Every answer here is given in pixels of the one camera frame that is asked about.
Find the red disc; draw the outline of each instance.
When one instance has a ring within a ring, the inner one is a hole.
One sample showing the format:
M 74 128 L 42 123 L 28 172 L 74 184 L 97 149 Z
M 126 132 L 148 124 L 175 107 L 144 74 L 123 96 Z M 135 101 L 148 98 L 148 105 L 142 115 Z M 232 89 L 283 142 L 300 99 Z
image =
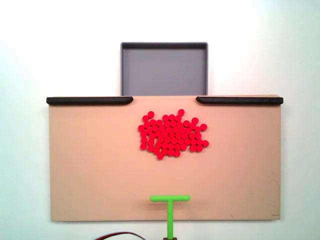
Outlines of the red disc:
M 174 151 L 174 156 L 175 156 L 175 157 L 180 157 L 180 154 L 181 154 L 181 153 L 180 153 L 180 151 L 179 151 L 179 150 Z
M 175 115 L 173 115 L 173 114 L 170 114 L 170 115 L 169 115 L 169 120 L 170 120 L 170 121 L 173 121 L 173 120 L 175 120 Z
M 170 150 L 168 151 L 168 155 L 169 155 L 170 157 L 172 157 L 174 154 L 175 154 L 175 150 L 170 149 Z
M 155 116 L 155 113 L 153 111 L 148 112 L 149 118 L 153 118 Z
M 190 122 L 189 122 L 188 120 L 185 120 L 185 121 L 183 122 L 183 126 L 189 127 L 189 126 L 190 126 Z
M 184 124 L 183 124 L 181 121 L 178 121 L 178 122 L 176 123 L 176 126 L 177 126 L 178 128 L 182 128 L 182 127 L 184 126 Z
M 171 122 L 170 122 L 170 126 L 171 126 L 171 127 L 177 126 L 177 122 L 176 122 L 175 120 L 171 121 Z
M 185 150 L 187 150 L 187 145 L 182 144 L 182 145 L 181 145 L 181 151 L 185 151 Z
M 176 134 L 175 134 L 175 138 L 176 139 L 180 139 L 182 137 L 182 134 L 180 133 L 180 132 L 177 132 Z
M 199 122 L 198 118 L 196 118 L 196 117 L 192 118 L 192 123 L 193 124 L 197 124 L 198 122 Z
M 197 147 L 195 145 L 190 146 L 190 151 L 195 152 L 197 150 Z
M 162 120 L 165 122 L 165 121 L 168 121 L 169 120 L 169 116 L 167 114 L 163 115 L 162 117 Z
M 190 141 L 189 138 L 187 138 L 186 140 L 184 140 L 184 144 L 185 144 L 185 145 L 190 145 L 190 143 L 191 143 L 191 141 Z
M 185 143 L 185 140 L 183 140 L 182 138 L 179 138 L 179 139 L 178 139 L 178 144 L 182 145 L 182 144 L 184 144 L 184 143 Z
M 204 140 L 204 141 L 202 142 L 202 145 L 203 145 L 204 147 L 208 147 L 208 146 L 209 146 L 209 142 L 208 142 L 207 140 Z
M 180 122 L 181 121 L 181 116 L 180 115 L 175 116 L 174 120 L 176 122 Z
M 186 133 L 186 134 L 190 134 L 191 132 L 192 132 L 192 130 L 191 130 L 190 127 L 187 127 L 187 128 L 185 129 L 185 133 Z
M 202 137 L 202 136 L 201 136 L 201 133 L 197 132 L 197 133 L 195 134 L 195 138 L 196 138 L 196 139 L 201 139 L 201 137 Z
M 144 115 L 144 116 L 142 117 L 142 120 L 143 120 L 144 122 L 148 122 L 148 121 L 149 121 L 149 117 L 148 117 L 147 115 Z
M 159 160 L 164 159 L 164 155 L 162 153 L 158 153 L 157 157 L 158 157 Z
M 180 150 L 180 148 L 181 148 L 180 144 L 175 144 L 175 145 L 174 145 L 174 149 L 175 149 L 175 150 Z
M 207 130 L 208 126 L 207 126 L 207 124 L 203 123 L 203 124 L 201 124 L 200 128 L 202 131 L 205 131 L 205 130 Z
M 149 123 L 151 126 L 153 126 L 153 125 L 156 125 L 157 121 L 154 119 L 151 119 Z
M 166 130 L 166 127 L 163 126 L 163 125 L 161 125 L 161 126 L 159 127 L 159 130 L 160 130 L 161 132 L 164 132 L 164 131 Z
M 156 136 L 157 138 L 159 138 L 159 137 L 161 136 L 161 132 L 160 132 L 160 131 L 156 131 L 154 134 L 155 134 L 155 136 Z
M 179 132 L 179 128 L 178 128 L 177 126 L 175 126 L 175 127 L 172 129 L 172 131 L 173 131 L 174 133 L 177 133 L 177 132 Z
M 204 148 L 203 148 L 202 146 L 200 146 L 200 145 L 196 146 L 196 150 L 197 150 L 198 152 L 202 152 L 203 149 L 204 149 Z
M 190 143 L 191 143 L 191 145 L 196 145 L 196 144 L 197 144 L 197 140 L 191 139 L 191 140 L 190 140 Z
M 152 146 L 152 145 L 148 146 L 148 151 L 149 151 L 149 152 L 153 152 L 154 149 L 155 149 L 154 146 Z
M 188 134 L 185 132 L 185 133 L 182 133 L 182 138 L 183 139 L 187 139 L 189 136 L 188 136 Z
M 145 126 L 143 126 L 143 125 L 138 126 L 138 130 L 139 130 L 140 132 L 142 132 L 143 130 L 145 130 Z
M 155 144 L 155 140 L 150 139 L 150 140 L 148 141 L 148 145 L 153 145 L 153 144 Z
M 173 144 L 177 144 L 177 143 L 178 143 L 178 139 L 176 139 L 176 138 L 174 137 L 174 138 L 171 139 L 171 142 L 172 142 Z
M 175 145 L 173 143 L 169 143 L 168 144 L 168 149 L 171 150 L 171 149 L 174 149 L 174 148 L 175 148 Z
M 148 139 L 144 136 L 141 138 L 141 143 L 145 144 L 148 142 Z
M 161 136 L 165 138 L 165 137 L 168 136 L 168 133 L 167 133 L 166 131 L 163 131 L 163 132 L 161 133 Z
M 160 119 L 157 120 L 157 121 L 156 121 L 156 124 L 157 124 L 158 126 L 161 126 L 161 125 L 162 125 L 162 120 L 160 120 Z
M 165 143 L 170 143 L 171 142 L 171 138 L 170 137 L 168 137 L 168 136 L 166 136 L 165 138 L 164 138 L 164 142 Z
M 185 110 L 179 109 L 178 114 L 179 114 L 180 116 L 183 116 L 183 115 L 185 114 Z
M 140 148 L 141 148 L 141 150 L 146 150 L 147 149 L 147 144 L 141 143 Z

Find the red wire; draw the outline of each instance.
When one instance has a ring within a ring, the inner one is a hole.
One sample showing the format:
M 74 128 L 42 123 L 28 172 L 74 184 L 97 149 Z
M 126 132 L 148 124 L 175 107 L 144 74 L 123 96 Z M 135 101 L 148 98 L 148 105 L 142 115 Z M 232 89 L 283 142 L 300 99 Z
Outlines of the red wire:
M 101 236 L 101 237 L 98 237 L 97 239 L 95 240 L 104 240 L 104 239 L 107 239 L 107 238 L 110 238 L 110 237 L 113 237 L 113 236 L 116 236 L 116 235 L 120 235 L 120 234 L 132 234 L 132 235 L 135 235 L 143 240 L 146 240 L 145 238 L 143 238 L 142 236 L 138 235 L 138 234 L 135 234 L 134 232 L 129 232 L 129 231 L 120 231 L 120 232 L 115 232 L 115 233 L 110 233 L 110 234 L 107 234 L 107 235 L 104 235 L 104 236 Z

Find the black edge guard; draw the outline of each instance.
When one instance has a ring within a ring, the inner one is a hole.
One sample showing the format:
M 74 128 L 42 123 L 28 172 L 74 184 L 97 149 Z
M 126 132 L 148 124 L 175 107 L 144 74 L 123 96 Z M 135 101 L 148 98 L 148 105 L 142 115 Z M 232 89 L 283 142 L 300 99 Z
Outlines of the black edge guard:
M 128 105 L 132 96 L 47 97 L 49 105 Z
M 197 96 L 201 104 L 219 105 L 280 105 L 284 103 L 282 97 L 246 97 L 246 96 Z

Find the white background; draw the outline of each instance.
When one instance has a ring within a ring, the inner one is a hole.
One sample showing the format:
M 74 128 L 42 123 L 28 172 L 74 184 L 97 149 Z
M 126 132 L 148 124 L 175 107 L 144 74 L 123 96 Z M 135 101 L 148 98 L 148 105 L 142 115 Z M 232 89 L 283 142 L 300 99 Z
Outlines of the white background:
M 320 239 L 320 1 L 311 0 L 0 1 L 0 239 L 166 236 L 165 222 L 50 221 L 46 97 L 119 95 L 121 42 L 208 42 L 210 95 L 284 98 L 281 220 L 176 222 L 179 240 Z

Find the red circular token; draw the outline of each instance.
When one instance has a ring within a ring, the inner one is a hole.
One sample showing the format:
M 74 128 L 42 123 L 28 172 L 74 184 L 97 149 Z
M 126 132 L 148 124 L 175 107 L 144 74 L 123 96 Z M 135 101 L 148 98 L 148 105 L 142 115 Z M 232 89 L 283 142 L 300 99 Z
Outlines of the red circular token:
M 208 146 L 209 146 L 209 142 L 208 142 L 207 140 L 204 140 L 204 141 L 202 142 L 202 145 L 203 145 L 204 147 L 208 147 Z
M 172 127 L 168 126 L 168 127 L 166 128 L 166 132 L 167 132 L 168 134 L 171 133 L 171 132 L 172 132 Z
M 158 126 L 161 126 L 161 125 L 162 125 L 162 120 L 160 120 L 160 119 L 157 120 L 157 121 L 156 121 L 156 124 L 157 124 Z
M 191 130 L 190 127 L 187 127 L 187 128 L 185 129 L 185 133 L 186 133 L 186 134 L 190 134 L 191 132 L 192 132 L 192 130 Z
M 175 148 L 175 145 L 173 143 L 169 143 L 168 144 L 168 149 L 171 150 L 171 149 L 174 149 L 174 148 Z
M 174 149 L 175 149 L 175 150 L 180 150 L 180 148 L 181 148 L 180 144 L 175 144 L 175 145 L 174 145 Z
M 195 145 L 190 146 L 190 151 L 195 152 L 197 150 L 197 147 Z
M 189 136 L 188 136 L 188 134 L 185 132 L 185 133 L 182 133 L 182 138 L 183 139 L 187 139 Z
M 150 140 L 148 141 L 148 145 L 153 145 L 153 144 L 155 144 L 155 140 L 150 139 Z
M 179 138 L 179 139 L 178 139 L 178 144 L 182 145 L 182 144 L 184 144 L 184 143 L 185 143 L 185 140 L 183 140 L 182 138 Z
M 177 144 L 177 143 L 178 143 L 178 139 L 176 139 L 176 138 L 174 137 L 174 138 L 171 139 L 171 142 L 172 142 L 173 144 Z
M 161 136 L 165 138 L 165 137 L 168 136 L 168 133 L 167 133 L 166 131 L 163 131 L 163 132 L 161 133 Z
M 165 121 L 168 121 L 169 120 L 169 116 L 167 114 L 163 115 L 162 117 L 162 120 L 165 122 Z
M 155 113 L 153 111 L 148 112 L 149 118 L 153 118 L 155 116 Z
M 148 117 L 147 115 L 144 115 L 144 116 L 142 117 L 142 120 L 143 120 L 144 122 L 148 122 L 148 121 L 149 121 L 149 117 Z
M 179 151 L 179 150 L 174 151 L 174 156 L 175 156 L 175 157 L 180 157 L 180 154 L 181 154 L 181 153 L 180 153 L 180 151 Z
M 170 137 L 168 137 L 168 136 L 166 136 L 165 138 L 164 138 L 164 142 L 165 143 L 170 143 L 171 142 L 171 138 Z
M 145 144 L 148 142 L 148 139 L 144 136 L 141 138 L 141 143 Z
M 177 132 L 176 134 L 175 134 L 175 138 L 176 139 L 180 139 L 182 137 L 182 134 L 180 133 L 180 132 Z
M 203 148 L 202 146 L 200 146 L 200 145 L 196 146 L 196 150 L 197 150 L 198 152 L 202 152 L 203 149 L 204 149 L 204 148 Z
M 140 148 L 141 148 L 141 150 L 146 150 L 147 149 L 147 144 L 141 143 Z
M 183 124 L 181 121 L 178 121 L 178 122 L 176 123 L 176 126 L 177 126 L 178 128 L 182 128 L 182 127 L 184 126 L 184 124 Z
M 184 140 L 184 144 L 185 144 L 185 145 L 190 145 L 190 143 L 191 143 L 191 141 L 190 141 L 189 138 L 187 138 L 186 140 Z
M 170 149 L 170 150 L 168 151 L 168 155 L 169 155 L 170 157 L 172 157 L 174 154 L 175 154 L 175 150 Z
M 160 131 L 156 131 L 154 134 L 155 134 L 155 136 L 156 136 L 157 138 L 159 138 L 159 137 L 161 136 L 161 132 L 160 132 Z
M 152 146 L 152 145 L 148 146 L 148 151 L 149 151 L 149 152 L 153 152 L 154 149 L 155 149 L 154 146 Z
M 174 133 L 177 133 L 177 132 L 179 132 L 179 128 L 178 128 L 177 126 L 175 126 L 175 127 L 172 129 L 172 131 L 173 131 Z
M 185 110 L 179 109 L 178 114 L 179 114 L 180 116 L 183 116 L 183 115 L 185 114 Z
M 142 131 L 142 132 L 140 132 L 140 136 L 141 136 L 141 137 L 145 137 L 145 136 L 147 136 L 147 132 L 146 132 L 146 131 Z
M 190 140 L 190 143 L 191 143 L 191 145 L 196 145 L 196 144 L 197 144 L 197 140 L 191 139 L 191 140 Z
M 166 127 L 163 126 L 163 125 L 161 125 L 161 126 L 159 127 L 159 130 L 160 130 L 161 132 L 164 132 L 164 131 L 166 130 Z
M 158 157 L 159 160 L 164 159 L 164 155 L 162 153 L 158 153 L 157 157 Z
M 194 139 L 195 137 L 196 137 L 195 133 L 194 132 L 190 132 L 189 138 L 190 139 Z
M 153 125 L 156 125 L 157 121 L 154 119 L 151 119 L 149 123 L 151 126 L 153 126 Z
M 177 126 L 177 122 L 176 122 L 175 120 L 171 121 L 171 122 L 170 122 L 170 126 L 171 126 L 171 127 Z
M 185 150 L 187 150 L 187 145 L 182 144 L 182 145 L 181 145 L 181 151 L 185 151 Z
M 202 137 L 202 136 L 201 136 L 201 133 L 197 132 L 197 133 L 195 134 L 195 138 L 196 138 L 196 139 L 201 139 L 201 137 Z
M 180 115 L 175 116 L 174 120 L 176 122 L 180 122 L 181 121 L 181 116 Z
M 190 122 L 189 122 L 188 120 L 185 120 L 185 121 L 183 122 L 183 126 L 189 127 L 189 126 L 190 126 Z
M 165 138 L 163 136 L 160 136 L 158 138 L 158 143 L 163 143 L 164 141 L 165 141 Z
M 170 114 L 170 115 L 169 115 L 169 120 L 170 120 L 170 121 L 173 121 L 173 120 L 175 120 L 175 115 L 173 115 L 173 114 Z
M 168 149 L 163 148 L 163 149 L 161 150 L 161 153 L 162 153 L 163 155 L 167 155 L 167 154 L 168 154 Z
M 162 144 L 161 144 L 161 142 L 159 142 L 159 141 L 155 144 L 155 147 L 156 147 L 157 149 L 160 149 L 161 146 L 162 146 Z
M 196 117 L 192 118 L 192 123 L 193 124 L 197 124 L 198 122 L 199 122 L 198 118 L 196 118 Z
M 151 127 L 147 128 L 147 129 L 145 130 L 145 132 L 146 132 L 146 134 L 151 135 L 151 134 L 152 134 L 152 129 L 151 129 Z
M 207 124 L 203 123 L 203 124 L 200 125 L 200 128 L 201 128 L 202 131 L 205 131 L 205 130 L 207 130 L 208 126 L 207 126 Z
M 143 126 L 143 125 L 138 126 L 138 130 L 139 130 L 140 132 L 142 132 L 143 130 L 145 130 L 145 126 Z
M 150 127 L 150 122 L 146 121 L 146 122 L 143 124 L 143 126 L 144 126 L 146 129 L 149 128 L 149 127 Z
M 166 143 L 166 142 L 162 143 L 161 147 L 162 147 L 163 149 L 168 148 L 168 143 Z

